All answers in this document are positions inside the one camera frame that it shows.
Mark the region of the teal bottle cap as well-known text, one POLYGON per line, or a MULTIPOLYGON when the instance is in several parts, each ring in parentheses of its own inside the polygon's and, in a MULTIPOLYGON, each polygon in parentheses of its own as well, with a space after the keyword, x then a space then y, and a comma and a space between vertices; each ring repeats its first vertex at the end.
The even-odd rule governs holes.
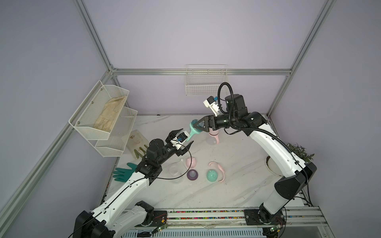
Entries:
POLYGON ((207 171, 206 178, 209 182, 216 182, 218 179, 218 172, 214 169, 207 171))

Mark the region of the teal nipple collar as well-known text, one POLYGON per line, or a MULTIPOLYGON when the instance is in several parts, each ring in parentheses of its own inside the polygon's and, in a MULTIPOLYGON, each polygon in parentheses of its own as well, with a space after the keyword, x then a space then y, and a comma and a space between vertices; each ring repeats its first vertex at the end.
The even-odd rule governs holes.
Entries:
POLYGON ((194 119, 194 120, 191 121, 191 126, 192 126, 192 128, 200 131, 200 126, 199 126, 199 123, 198 123, 197 119, 194 119))

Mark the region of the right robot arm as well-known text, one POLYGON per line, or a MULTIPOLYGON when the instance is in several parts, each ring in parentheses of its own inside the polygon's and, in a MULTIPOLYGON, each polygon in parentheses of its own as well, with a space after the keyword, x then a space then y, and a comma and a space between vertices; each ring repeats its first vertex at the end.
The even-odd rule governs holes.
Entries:
POLYGON ((203 104, 213 114, 200 119, 194 125, 197 129, 208 132, 231 128, 235 132, 244 132, 262 147, 280 169, 282 177, 275 183, 268 199, 261 204, 260 215, 274 216, 309 184, 317 167, 292 151, 260 113, 249 112, 244 97, 235 94, 229 83, 221 83, 217 96, 208 97, 203 104))

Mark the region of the pink bottle cap centre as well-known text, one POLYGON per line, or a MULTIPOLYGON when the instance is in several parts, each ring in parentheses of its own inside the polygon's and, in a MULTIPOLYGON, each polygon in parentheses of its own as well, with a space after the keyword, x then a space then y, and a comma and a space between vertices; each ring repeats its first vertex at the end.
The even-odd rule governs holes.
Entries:
POLYGON ((186 167, 187 168, 190 168, 190 169, 194 169, 197 165, 197 160, 196 158, 194 157, 189 157, 187 160, 186 160, 186 167))

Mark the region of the purple nipple collar front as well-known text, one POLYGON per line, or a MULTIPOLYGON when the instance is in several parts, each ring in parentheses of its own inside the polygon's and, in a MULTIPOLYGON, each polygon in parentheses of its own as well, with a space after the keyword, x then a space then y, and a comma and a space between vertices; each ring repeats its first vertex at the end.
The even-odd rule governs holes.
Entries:
POLYGON ((187 178, 191 181, 195 181, 198 178, 198 172, 194 169, 191 169, 187 172, 187 178))

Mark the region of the beige glove on table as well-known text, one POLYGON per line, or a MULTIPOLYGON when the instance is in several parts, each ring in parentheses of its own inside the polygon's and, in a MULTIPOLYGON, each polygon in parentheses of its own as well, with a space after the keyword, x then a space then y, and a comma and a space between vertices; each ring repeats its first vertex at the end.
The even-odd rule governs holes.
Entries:
POLYGON ((138 130, 131 132, 127 142, 127 149, 134 159, 143 158, 147 153, 148 146, 149 141, 138 130))

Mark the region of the white mesh lower shelf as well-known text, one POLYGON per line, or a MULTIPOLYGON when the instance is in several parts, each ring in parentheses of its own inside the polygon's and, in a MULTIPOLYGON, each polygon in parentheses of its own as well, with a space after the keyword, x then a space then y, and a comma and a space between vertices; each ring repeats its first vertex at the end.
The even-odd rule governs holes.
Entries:
POLYGON ((99 140, 95 149, 102 157, 120 157, 124 153, 138 112, 123 107, 108 140, 99 140))

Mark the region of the white mesh shelf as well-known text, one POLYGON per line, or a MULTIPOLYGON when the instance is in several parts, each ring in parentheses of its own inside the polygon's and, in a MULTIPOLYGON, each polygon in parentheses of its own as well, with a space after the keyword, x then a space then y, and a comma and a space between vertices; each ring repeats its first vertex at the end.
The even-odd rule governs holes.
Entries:
POLYGON ((123 107, 108 140, 99 140, 95 149, 102 157, 120 157, 124 153, 138 112, 123 107))
POLYGON ((129 95, 129 90, 115 86, 105 85, 98 81, 86 99, 74 112, 68 123, 86 140, 108 140, 113 130, 116 120, 121 113, 118 109, 112 113, 112 123, 105 129, 101 129, 100 117, 104 116, 104 108, 111 100, 118 99, 118 106, 123 106, 129 95))

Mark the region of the green rubber glove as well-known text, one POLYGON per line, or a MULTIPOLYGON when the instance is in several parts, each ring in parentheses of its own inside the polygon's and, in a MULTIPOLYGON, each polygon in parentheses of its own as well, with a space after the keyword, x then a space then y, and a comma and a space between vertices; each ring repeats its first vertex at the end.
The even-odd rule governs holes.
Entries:
POLYGON ((118 182, 127 182, 132 174, 135 172, 137 165, 134 163, 127 163, 128 169, 125 168, 115 168, 113 171, 113 179, 118 182))

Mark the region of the beige cloth glove in shelf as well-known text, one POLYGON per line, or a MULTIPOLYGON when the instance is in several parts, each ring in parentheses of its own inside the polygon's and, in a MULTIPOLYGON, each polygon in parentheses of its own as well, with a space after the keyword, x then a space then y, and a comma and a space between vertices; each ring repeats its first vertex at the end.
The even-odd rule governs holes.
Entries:
POLYGON ((126 99, 127 96, 110 99, 105 104, 100 116, 95 121, 93 128, 105 132, 111 132, 126 99))

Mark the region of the white mesh upper shelf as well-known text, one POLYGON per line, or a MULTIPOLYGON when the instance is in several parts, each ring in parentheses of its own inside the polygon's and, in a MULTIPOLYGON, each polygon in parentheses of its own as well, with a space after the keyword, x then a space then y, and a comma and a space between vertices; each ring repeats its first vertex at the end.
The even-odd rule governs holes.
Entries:
POLYGON ((104 108, 111 100, 118 99, 118 106, 123 106, 129 95, 129 90, 115 86, 105 85, 98 81, 86 99, 74 112, 68 123, 86 140, 108 140, 113 130, 116 120, 121 113, 118 109, 112 113, 112 123, 105 129, 101 129, 100 117, 104 116, 104 108))

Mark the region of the potted green plant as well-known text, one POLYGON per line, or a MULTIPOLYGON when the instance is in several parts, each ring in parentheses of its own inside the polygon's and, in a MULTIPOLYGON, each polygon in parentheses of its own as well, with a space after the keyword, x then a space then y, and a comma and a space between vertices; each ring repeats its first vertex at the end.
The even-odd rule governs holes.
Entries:
MULTIPOLYGON (((296 154, 300 159, 305 161, 305 163, 310 163, 313 160, 314 154, 308 154, 304 147, 302 147, 298 144, 292 145, 290 143, 287 144, 287 147, 294 154, 296 154)), ((283 176, 279 167, 276 165, 274 160, 272 158, 270 158, 269 156, 267 156, 267 158, 266 158, 266 166, 267 166, 268 170, 271 171, 273 174, 275 174, 279 177, 283 176)))

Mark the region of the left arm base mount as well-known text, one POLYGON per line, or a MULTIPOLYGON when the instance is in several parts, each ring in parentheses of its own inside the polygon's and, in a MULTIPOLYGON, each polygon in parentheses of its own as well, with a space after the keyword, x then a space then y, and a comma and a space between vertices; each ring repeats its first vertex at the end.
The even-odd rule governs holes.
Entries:
POLYGON ((162 223, 162 220, 166 221, 168 217, 167 211, 164 210, 154 210, 148 212, 146 218, 140 227, 157 227, 162 223))

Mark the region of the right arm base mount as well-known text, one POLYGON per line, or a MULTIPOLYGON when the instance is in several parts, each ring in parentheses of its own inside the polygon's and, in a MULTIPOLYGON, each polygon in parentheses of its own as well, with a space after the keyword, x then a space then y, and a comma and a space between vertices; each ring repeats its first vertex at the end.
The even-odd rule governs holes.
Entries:
POLYGON ((285 215, 282 213, 282 209, 271 214, 262 205, 257 209, 245 209, 244 218, 248 226, 285 224, 285 215))

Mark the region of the aluminium front rail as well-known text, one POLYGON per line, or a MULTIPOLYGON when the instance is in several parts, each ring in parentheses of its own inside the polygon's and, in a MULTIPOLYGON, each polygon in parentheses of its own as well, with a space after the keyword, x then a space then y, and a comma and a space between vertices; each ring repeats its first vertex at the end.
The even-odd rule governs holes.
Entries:
MULTIPOLYGON (((165 221, 168 228, 236 228, 248 227, 244 218, 245 209, 254 208, 201 208, 201 209, 158 209, 167 211, 165 221)), ((286 207, 284 227, 326 227, 323 213, 318 207, 286 207)), ((253 225, 267 228, 275 225, 253 225)))

